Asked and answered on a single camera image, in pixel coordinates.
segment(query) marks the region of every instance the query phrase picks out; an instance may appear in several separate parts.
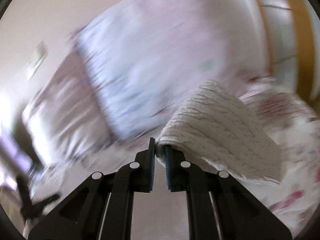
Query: bed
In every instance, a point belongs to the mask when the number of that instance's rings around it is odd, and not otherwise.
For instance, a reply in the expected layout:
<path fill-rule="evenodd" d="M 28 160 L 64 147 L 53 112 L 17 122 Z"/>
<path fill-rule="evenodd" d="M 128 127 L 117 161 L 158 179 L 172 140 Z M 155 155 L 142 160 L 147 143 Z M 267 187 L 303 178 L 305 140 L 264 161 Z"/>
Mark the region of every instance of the bed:
<path fill-rule="evenodd" d="M 75 31 L 74 49 L 23 112 L 33 147 L 47 168 L 34 199 L 56 191 L 63 199 L 91 173 L 111 173 L 131 162 L 148 138 L 157 137 L 179 102 L 212 78 L 240 97 L 281 146 L 281 184 L 243 184 L 297 236 L 320 202 L 319 120 L 297 95 L 268 76 L 258 11 L 252 0 L 125 0 Z M 141 26 L 148 30 L 143 43 L 135 36 Z M 174 50 L 175 41 L 183 44 L 180 50 Z M 101 69 L 105 64 L 110 64 L 108 71 Z M 150 76 L 148 65 L 154 71 Z M 128 84 L 134 89 L 123 92 Z M 143 108 L 153 117 L 149 122 L 141 122 Z M 155 174 L 154 192 L 135 195 L 132 239 L 186 239 L 185 195 L 169 194 L 159 163 Z"/>

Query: white wall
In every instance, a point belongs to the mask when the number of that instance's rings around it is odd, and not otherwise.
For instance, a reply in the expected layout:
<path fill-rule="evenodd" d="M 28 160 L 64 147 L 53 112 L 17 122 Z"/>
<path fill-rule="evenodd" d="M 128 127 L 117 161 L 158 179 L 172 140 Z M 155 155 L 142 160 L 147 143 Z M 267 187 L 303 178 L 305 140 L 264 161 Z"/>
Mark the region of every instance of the white wall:
<path fill-rule="evenodd" d="M 12 1 L 0 20 L 0 119 L 9 130 L 31 96 L 49 81 L 68 54 L 69 34 L 119 1 Z M 48 47 L 48 56 L 27 81 L 26 63 L 41 41 Z"/>

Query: floral bedsheet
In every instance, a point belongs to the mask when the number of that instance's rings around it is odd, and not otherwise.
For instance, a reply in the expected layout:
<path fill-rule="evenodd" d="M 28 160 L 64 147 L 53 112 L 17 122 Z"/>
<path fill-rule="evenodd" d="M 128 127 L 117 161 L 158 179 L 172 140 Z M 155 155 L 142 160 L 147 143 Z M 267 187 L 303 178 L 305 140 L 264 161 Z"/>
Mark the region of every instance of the floral bedsheet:
<path fill-rule="evenodd" d="M 320 202 L 320 118 L 304 101 L 270 79 L 255 81 L 241 99 L 283 150 L 279 185 L 243 185 L 295 237 Z"/>

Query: textured towel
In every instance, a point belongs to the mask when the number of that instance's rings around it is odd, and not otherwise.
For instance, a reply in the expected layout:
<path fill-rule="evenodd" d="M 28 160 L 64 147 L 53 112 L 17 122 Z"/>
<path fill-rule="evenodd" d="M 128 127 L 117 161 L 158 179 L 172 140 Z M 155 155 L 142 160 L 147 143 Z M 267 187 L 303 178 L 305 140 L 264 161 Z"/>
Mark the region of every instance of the textured towel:
<path fill-rule="evenodd" d="M 182 150 L 187 160 L 204 160 L 237 179 L 280 181 L 280 148 L 265 134 L 254 113 L 215 81 L 199 87 L 184 102 L 157 142 Z"/>

